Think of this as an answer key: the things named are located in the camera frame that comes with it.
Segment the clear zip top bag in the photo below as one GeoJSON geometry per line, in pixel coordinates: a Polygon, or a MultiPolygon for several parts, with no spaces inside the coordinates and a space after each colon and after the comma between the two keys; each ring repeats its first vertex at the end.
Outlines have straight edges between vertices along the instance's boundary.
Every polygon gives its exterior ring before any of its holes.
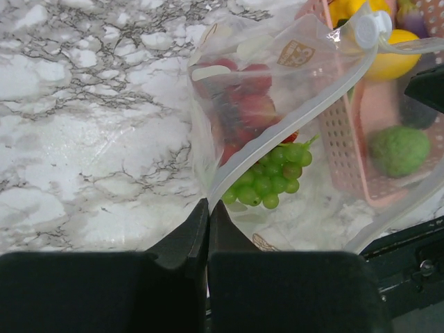
{"type": "Polygon", "coordinates": [[[378,53],[421,56],[443,50],[441,38],[389,44],[391,16],[372,11],[368,2],[349,19],[333,27],[327,5],[317,3],[297,15],[279,15],[256,22],[228,15],[203,33],[189,59],[187,75],[194,137],[211,142],[210,122],[190,82],[190,67],[220,58],[234,61],[242,70],[252,63],[278,64],[295,69],[295,87],[271,90],[283,119],[248,142],[222,166],[218,161],[194,159],[194,168],[206,188],[211,210],[222,196],[261,157],[297,133],[297,142],[317,135],[311,145],[312,163],[303,169],[300,189],[281,194],[274,210],[239,202],[226,205],[235,225],[261,250],[344,249],[360,253],[382,233],[402,220],[443,188],[443,163],[403,199],[376,208],[366,200],[339,191],[332,182],[319,115],[346,96],[361,80],[378,53]]]}

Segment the purple eggplant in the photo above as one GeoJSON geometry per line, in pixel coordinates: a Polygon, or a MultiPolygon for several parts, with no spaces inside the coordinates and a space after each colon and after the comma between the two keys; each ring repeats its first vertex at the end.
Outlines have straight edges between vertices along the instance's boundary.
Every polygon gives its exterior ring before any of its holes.
{"type": "MultiPolygon", "coordinates": [[[[401,30],[409,31],[419,38],[429,37],[424,19],[413,1],[398,1],[398,12],[395,18],[397,27],[401,30]]],[[[425,65],[425,61],[420,60],[418,65],[414,65],[413,69],[398,80],[398,117],[400,123],[403,126],[420,130],[429,128],[435,122],[438,112],[406,96],[404,90],[410,78],[421,69],[425,69],[425,65]]]]}

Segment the yellow bell pepper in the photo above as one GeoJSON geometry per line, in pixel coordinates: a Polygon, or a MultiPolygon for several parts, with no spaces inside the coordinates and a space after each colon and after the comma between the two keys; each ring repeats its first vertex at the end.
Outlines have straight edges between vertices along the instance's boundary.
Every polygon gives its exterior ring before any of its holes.
{"type": "MultiPolygon", "coordinates": [[[[364,3],[364,0],[330,1],[328,7],[333,27],[336,28],[341,20],[351,18],[351,16],[353,16],[364,3]]],[[[385,2],[385,0],[370,0],[368,1],[368,4],[372,11],[383,10],[391,15],[391,7],[385,2]]]]}

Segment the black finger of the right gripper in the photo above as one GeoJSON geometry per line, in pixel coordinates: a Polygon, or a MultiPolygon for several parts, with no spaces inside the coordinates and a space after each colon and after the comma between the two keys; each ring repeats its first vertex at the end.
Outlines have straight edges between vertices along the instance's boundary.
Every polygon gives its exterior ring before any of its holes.
{"type": "Polygon", "coordinates": [[[436,65],[413,76],[404,94],[440,113],[444,113],[444,68],[436,65]]]}

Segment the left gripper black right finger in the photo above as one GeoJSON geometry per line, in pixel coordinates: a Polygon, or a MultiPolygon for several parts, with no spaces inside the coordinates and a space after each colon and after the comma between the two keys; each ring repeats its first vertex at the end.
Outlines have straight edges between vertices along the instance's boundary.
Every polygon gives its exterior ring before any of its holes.
{"type": "Polygon", "coordinates": [[[223,203],[210,217],[213,332],[392,332],[366,261],[341,251],[262,251],[223,203]]]}

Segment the green round fruit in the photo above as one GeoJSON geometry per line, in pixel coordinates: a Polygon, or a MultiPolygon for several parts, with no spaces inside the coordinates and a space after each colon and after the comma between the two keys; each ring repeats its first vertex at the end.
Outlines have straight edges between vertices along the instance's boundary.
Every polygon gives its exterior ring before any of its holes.
{"type": "Polygon", "coordinates": [[[401,178],[417,172],[429,157],[431,143],[422,130],[391,126],[368,138],[370,160],[381,174],[401,178]]]}

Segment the green grape bunch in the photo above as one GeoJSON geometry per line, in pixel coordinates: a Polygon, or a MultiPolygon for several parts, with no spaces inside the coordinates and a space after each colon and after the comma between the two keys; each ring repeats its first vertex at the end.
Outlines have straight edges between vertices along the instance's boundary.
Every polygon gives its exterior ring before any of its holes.
{"type": "Polygon", "coordinates": [[[222,196],[223,203],[262,205],[274,210],[280,204],[281,194],[295,194],[300,189],[303,169],[313,161],[311,145],[318,139],[315,135],[297,142],[297,136],[293,133],[287,137],[236,179],[222,196]]]}

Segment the yellow lemon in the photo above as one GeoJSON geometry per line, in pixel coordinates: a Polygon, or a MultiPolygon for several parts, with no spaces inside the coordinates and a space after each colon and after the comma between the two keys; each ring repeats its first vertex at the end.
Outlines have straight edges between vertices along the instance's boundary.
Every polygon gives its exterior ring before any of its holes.
{"type": "MultiPolygon", "coordinates": [[[[395,29],[388,43],[397,44],[418,39],[419,37],[410,31],[395,29]]],[[[378,53],[364,78],[375,81],[394,80],[413,69],[420,57],[420,54],[400,55],[395,53],[378,53]]]]}

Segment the red cherry bunch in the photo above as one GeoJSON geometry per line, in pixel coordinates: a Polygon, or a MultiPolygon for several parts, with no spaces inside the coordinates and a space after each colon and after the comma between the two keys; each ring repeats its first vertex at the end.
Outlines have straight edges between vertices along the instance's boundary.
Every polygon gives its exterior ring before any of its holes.
{"type": "Polygon", "coordinates": [[[220,58],[192,65],[189,71],[213,139],[211,142],[202,135],[194,137],[194,159],[218,161],[220,166],[283,119],[271,90],[279,91],[279,85],[296,86],[296,70],[280,64],[270,67],[252,63],[240,70],[234,61],[220,58]]]}

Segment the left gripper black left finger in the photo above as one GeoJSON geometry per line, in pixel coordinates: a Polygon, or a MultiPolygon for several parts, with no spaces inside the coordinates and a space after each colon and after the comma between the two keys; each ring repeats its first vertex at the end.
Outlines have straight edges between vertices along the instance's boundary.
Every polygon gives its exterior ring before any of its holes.
{"type": "Polygon", "coordinates": [[[1,256],[2,332],[204,332],[209,209],[145,251],[1,256]]]}

